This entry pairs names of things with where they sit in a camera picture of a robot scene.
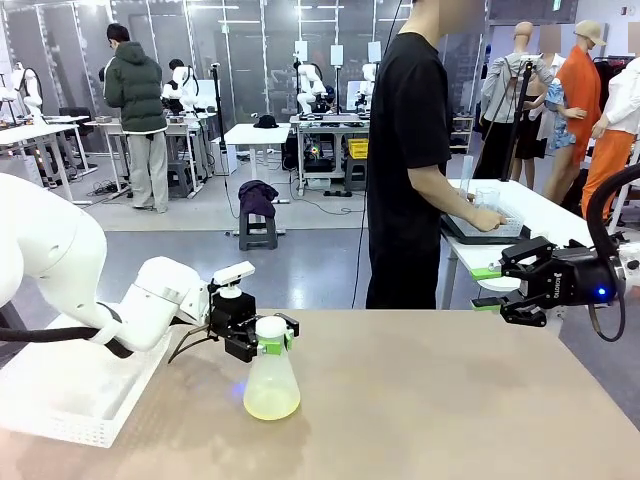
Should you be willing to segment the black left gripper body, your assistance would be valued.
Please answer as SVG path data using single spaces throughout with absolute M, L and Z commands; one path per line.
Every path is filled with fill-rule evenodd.
M 210 297 L 210 330 L 217 336 L 238 340 L 255 338 L 256 299 L 248 293 L 225 298 Z

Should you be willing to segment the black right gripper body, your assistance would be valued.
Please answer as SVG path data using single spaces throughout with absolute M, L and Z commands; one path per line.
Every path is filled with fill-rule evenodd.
M 609 263 L 588 249 L 556 250 L 542 266 L 542 277 L 551 306 L 606 304 L 618 294 Z

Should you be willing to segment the person's right hand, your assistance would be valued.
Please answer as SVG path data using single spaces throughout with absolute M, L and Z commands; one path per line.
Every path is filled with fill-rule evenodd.
M 481 232 L 490 232 L 505 225 L 507 219 L 497 211 L 477 207 L 474 209 L 469 223 Z

